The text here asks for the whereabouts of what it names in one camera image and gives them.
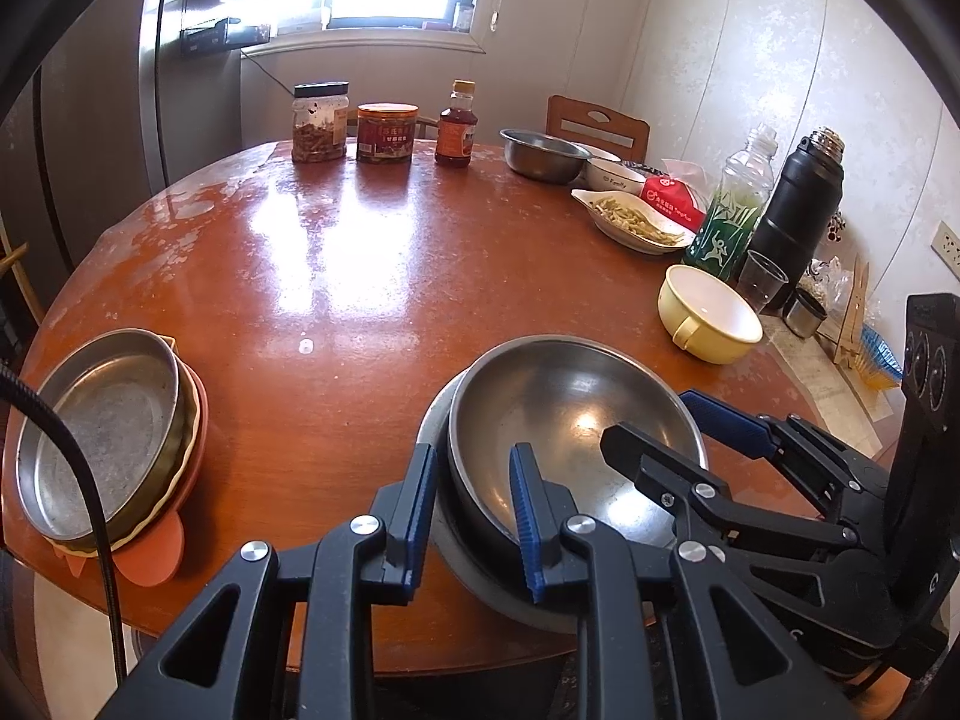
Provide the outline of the grey refrigerator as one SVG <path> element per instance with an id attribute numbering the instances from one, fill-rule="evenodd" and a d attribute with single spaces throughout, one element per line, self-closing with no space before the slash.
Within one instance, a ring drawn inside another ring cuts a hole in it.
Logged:
<path id="1" fill-rule="evenodd" d="M 241 146 L 239 0 L 93 0 L 2 124 L 2 218 L 44 294 L 106 229 Z"/>

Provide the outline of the clear jar of dried food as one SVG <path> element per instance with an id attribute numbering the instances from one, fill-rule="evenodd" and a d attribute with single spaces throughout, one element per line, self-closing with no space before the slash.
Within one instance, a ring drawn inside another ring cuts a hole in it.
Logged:
<path id="1" fill-rule="evenodd" d="M 309 164 L 347 153 L 347 82 L 304 83 L 293 88 L 291 158 Z"/>

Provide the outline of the wooden clothes pegs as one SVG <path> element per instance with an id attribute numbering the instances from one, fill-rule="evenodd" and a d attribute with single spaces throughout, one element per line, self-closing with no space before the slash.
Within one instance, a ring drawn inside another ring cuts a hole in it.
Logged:
<path id="1" fill-rule="evenodd" d="M 869 286 L 869 262 L 862 257 L 854 259 L 851 291 L 843 319 L 839 324 L 833 362 L 843 369 L 853 369 L 862 349 L 862 322 L 866 315 L 867 286 Z"/>

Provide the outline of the wall power socket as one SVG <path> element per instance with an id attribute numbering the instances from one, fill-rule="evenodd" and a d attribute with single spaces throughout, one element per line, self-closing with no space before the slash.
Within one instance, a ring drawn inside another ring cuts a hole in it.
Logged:
<path id="1" fill-rule="evenodd" d="M 960 278 L 960 241 L 945 222 L 939 221 L 931 241 L 931 249 L 955 278 Z"/>

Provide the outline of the black thermos flask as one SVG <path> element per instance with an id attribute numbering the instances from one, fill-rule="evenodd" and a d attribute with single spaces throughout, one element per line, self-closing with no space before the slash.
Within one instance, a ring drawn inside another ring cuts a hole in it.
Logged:
<path id="1" fill-rule="evenodd" d="M 838 210 L 843 197 L 843 153 L 838 133 L 818 127 L 800 138 L 784 161 L 775 192 L 747 247 L 748 252 L 775 262 L 788 277 L 763 309 L 765 314 L 778 312 L 793 294 Z"/>

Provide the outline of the small steel bowl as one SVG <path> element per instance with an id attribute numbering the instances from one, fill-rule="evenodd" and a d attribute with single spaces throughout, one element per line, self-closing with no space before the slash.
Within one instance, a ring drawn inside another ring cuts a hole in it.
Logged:
<path id="1" fill-rule="evenodd" d="M 590 160 L 587 149 L 545 133 L 503 128 L 500 137 L 509 169 L 533 181 L 571 184 Z"/>

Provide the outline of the red snack packet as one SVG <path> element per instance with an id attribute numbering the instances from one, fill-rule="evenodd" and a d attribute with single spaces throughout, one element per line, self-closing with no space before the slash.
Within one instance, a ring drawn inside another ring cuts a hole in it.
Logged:
<path id="1" fill-rule="evenodd" d="M 700 231 L 706 218 L 706 202 L 693 188 L 674 177 L 647 177 L 641 199 L 662 216 L 688 231 Z"/>

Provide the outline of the large steel bowl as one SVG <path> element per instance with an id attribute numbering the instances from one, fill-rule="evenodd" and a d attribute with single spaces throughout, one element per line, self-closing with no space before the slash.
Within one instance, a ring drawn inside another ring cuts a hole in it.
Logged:
<path id="1" fill-rule="evenodd" d="M 449 444 L 449 415 L 455 390 L 465 375 L 466 372 L 459 372 L 439 390 L 416 433 L 418 442 L 426 442 L 438 450 L 441 463 L 431 543 L 438 548 L 457 580 L 483 605 L 528 628 L 574 635 L 578 632 L 578 618 L 574 614 L 534 605 L 530 600 L 516 527 L 512 525 L 509 445 L 500 439 L 494 441 L 493 470 L 482 470 L 480 479 L 473 482 L 475 491 L 480 491 L 483 481 L 491 478 L 493 491 L 505 493 L 505 504 L 488 504 L 493 520 L 488 520 L 488 512 L 483 507 L 475 505 L 466 489 L 466 473 L 459 473 L 455 466 Z"/>

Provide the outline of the white ceramic bowl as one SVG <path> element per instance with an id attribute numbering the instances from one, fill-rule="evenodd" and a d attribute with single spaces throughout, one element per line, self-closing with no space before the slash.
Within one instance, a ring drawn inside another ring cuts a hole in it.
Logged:
<path id="1" fill-rule="evenodd" d="M 583 177 L 590 190 L 597 190 L 597 192 L 621 190 L 633 195 L 641 195 L 646 184 L 646 177 L 641 172 L 625 166 L 619 156 L 610 151 L 585 143 L 581 143 L 581 148 L 589 153 Z"/>

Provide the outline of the white dish with food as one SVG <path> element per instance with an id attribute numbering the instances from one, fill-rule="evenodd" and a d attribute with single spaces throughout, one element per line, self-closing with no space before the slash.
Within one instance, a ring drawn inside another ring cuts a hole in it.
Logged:
<path id="1" fill-rule="evenodd" d="M 640 254 L 674 254 L 686 249 L 695 237 L 692 231 L 628 192 L 573 188 L 571 197 L 584 206 L 599 231 Z"/>

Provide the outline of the wooden chair back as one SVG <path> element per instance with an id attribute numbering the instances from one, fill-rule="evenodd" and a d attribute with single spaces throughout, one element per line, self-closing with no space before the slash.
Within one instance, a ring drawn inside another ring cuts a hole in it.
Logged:
<path id="1" fill-rule="evenodd" d="M 646 161 L 651 133 L 643 119 L 561 94 L 548 98 L 545 130 L 550 137 L 595 146 L 632 163 Z"/>

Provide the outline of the handwritten paper sheet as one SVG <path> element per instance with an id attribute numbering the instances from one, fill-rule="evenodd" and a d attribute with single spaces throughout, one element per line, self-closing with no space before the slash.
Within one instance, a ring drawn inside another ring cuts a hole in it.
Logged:
<path id="1" fill-rule="evenodd" d="M 853 369 L 836 367 L 816 338 L 797 338 L 775 317 L 765 316 L 761 323 L 771 346 L 809 395 L 828 433 L 867 457 L 880 458 L 885 444 L 877 426 L 895 416 L 887 397 L 867 387 Z"/>

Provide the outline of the small steel thermos cap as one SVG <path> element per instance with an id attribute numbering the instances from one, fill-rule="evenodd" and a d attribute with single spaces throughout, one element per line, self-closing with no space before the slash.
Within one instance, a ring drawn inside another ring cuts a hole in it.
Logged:
<path id="1" fill-rule="evenodd" d="M 814 294 L 807 289 L 797 288 L 784 304 L 781 318 L 789 332 L 801 340 L 807 340 L 812 338 L 825 322 L 827 310 Z"/>

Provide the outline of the amber sauce bottle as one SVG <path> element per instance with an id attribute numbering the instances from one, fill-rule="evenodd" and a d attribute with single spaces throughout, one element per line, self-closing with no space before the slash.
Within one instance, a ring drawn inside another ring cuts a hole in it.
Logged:
<path id="1" fill-rule="evenodd" d="M 477 115 L 473 112 L 475 83 L 454 80 L 446 109 L 438 117 L 434 160 L 441 166 L 467 167 L 472 157 Z"/>

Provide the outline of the yellow cup bowl with handle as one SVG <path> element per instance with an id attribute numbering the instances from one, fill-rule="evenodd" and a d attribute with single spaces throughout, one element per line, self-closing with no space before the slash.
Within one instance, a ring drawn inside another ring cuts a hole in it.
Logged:
<path id="1" fill-rule="evenodd" d="M 760 319 L 734 289 L 694 266 L 670 265 L 658 294 L 670 341 L 709 364 L 731 364 L 763 338 Z"/>

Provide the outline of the green drink bottle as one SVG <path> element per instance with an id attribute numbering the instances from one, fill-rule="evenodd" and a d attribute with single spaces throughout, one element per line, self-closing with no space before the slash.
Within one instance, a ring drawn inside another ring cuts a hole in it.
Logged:
<path id="1" fill-rule="evenodd" d="M 727 281 L 732 277 L 754 234 L 773 187 L 776 130 L 760 124 L 750 130 L 745 146 L 727 158 L 708 213 L 682 262 Z"/>

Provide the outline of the red lidded jar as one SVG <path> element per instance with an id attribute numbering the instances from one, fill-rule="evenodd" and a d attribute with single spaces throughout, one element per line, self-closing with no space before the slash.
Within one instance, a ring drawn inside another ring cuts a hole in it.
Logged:
<path id="1" fill-rule="evenodd" d="M 416 119 L 413 104 L 370 103 L 356 110 L 356 157 L 363 163 L 403 163 L 412 157 Z"/>

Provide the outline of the clear plastic cup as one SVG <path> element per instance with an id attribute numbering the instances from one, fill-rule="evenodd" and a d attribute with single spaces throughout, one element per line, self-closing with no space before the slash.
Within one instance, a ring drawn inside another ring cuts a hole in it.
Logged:
<path id="1" fill-rule="evenodd" d="M 787 282 L 788 275 L 781 266 L 765 254 L 748 249 L 743 257 L 736 291 L 757 314 L 761 314 Z"/>

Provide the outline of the yellow wooden chair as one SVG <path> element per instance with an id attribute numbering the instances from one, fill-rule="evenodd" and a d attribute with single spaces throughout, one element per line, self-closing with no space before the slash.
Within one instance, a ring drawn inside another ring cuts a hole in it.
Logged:
<path id="1" fill-rule="evenodd" d="M 29 244 L 23 242 L 20 245 L 13 245 L 10 242 L 10 234 L 8 234 L 7 227 L 3 220 L 0 220 L 0 241 L 2 241 L 0 275 L 4 277 L 9 271 L 13 273 L 16 284 L 18 284 L 18 289 L 20 289 L 21 298 L 25 301 L 32 320 L 34 320 L 37 325 L 41 325 L 46 311 L 37 297 L 36 289 L 32 286 L 25 267 L 25 257 L 29 254 Z"/>

